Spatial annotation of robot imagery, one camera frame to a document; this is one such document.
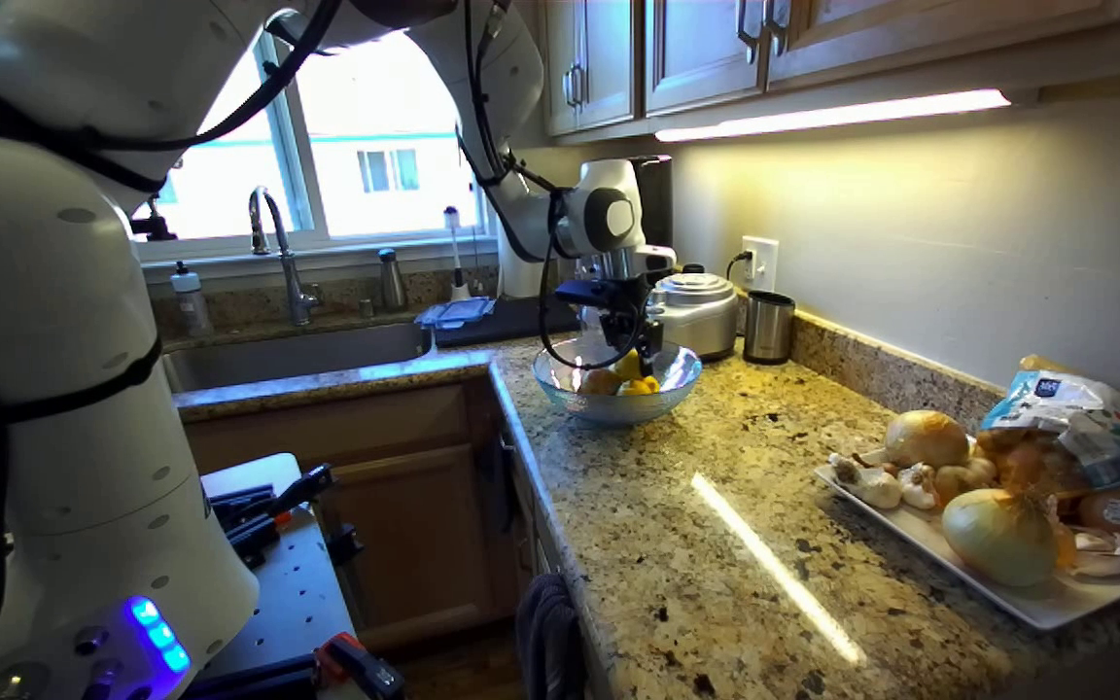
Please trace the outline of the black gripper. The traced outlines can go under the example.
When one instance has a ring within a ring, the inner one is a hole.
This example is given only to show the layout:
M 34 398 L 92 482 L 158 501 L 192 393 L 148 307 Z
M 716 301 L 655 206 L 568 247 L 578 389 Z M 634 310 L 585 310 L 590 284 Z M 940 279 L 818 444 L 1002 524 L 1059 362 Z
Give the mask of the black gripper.
M 663 350 L 663 322 L 655 287 L 676 274 L 670 247 L 643 247 L 634 254 L 604 254 L 590 278 L 572 278 L 558 287 L 564 305 L 595 307 L 599 333 L 610 350 Z

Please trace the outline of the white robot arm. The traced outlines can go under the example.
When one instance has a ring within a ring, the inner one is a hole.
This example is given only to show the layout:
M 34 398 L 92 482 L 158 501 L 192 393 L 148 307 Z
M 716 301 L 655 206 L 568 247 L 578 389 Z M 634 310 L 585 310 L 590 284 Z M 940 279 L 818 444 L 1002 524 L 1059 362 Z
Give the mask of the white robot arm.
M 528 173 L 519 131 L 545 95 L 545 55 L 512 0 L 301 0 L 301 14 L 263 18 L 293 49 L 317 49 L 332 33 L 368 44 L 402 33 L 423 49 L 458 112 L 458 151 L 507 227 L 523 261 L 590 261 L 589 279 L 560 279 L 558 296 L 599 310 L 613 354 L 663 350 L 655 261 L 643 187 L 629 161 L 589 161 L 572 187 Z

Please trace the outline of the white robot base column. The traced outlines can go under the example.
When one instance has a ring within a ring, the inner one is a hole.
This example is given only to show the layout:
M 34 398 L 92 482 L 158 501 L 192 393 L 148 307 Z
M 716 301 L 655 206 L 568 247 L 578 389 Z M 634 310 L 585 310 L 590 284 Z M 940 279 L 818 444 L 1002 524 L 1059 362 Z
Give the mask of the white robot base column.
M 0 4 L 0 695 L 178 695 L 254 619 L 130 213 L 244 48 L 337 0 Z

